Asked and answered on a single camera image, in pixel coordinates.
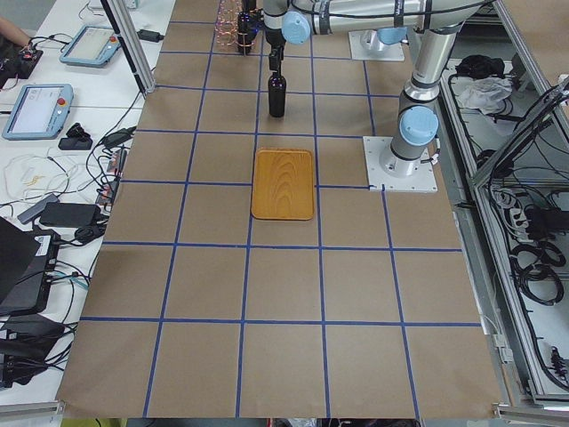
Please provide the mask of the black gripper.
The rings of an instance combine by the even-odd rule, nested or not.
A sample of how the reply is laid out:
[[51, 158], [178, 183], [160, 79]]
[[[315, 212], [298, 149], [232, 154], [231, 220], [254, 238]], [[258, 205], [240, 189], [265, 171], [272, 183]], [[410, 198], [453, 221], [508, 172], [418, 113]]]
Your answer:
[[270, 46], [270, 54], [268, 56], [269, 69], [271, 71], [280, 71], [285, 51], [285, 38], [282, 31], [280, 28], [265, 27], [265, 38]]

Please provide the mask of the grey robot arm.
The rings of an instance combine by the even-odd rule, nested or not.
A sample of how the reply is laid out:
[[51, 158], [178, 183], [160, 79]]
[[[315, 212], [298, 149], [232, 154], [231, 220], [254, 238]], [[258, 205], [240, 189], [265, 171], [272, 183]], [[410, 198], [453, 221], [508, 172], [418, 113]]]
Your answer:
[[397, 133], [379, 157], [397, 178], [412, 175], [436, 136], [433, 102], [463, 22], [486, 1], [265, 1], [265, 34], [278, 72], [286, 43], [356, 30], [413, 27], [423, 34], [418, 58], [399, 98]]
[[380, 28], [365, 31], [361, 36], [361, 45], [370, 52], [381, 52], [392, 45], [400, 44], [407, 35], [407, 27]]

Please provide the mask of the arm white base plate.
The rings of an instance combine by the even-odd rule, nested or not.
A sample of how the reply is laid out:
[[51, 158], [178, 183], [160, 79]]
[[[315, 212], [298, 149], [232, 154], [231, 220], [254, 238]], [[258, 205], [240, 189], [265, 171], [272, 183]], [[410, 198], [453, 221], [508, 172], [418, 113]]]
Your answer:
[[402, 160], [392, 152], [391, 141], [388, 136], [363, 137], [369, 190], [436, 193], [437, 181], [428, 149], [424, 148], [418, 159]]
[[382, 28], [349, 32], [352, 60], [403, 61], [406, 28]]

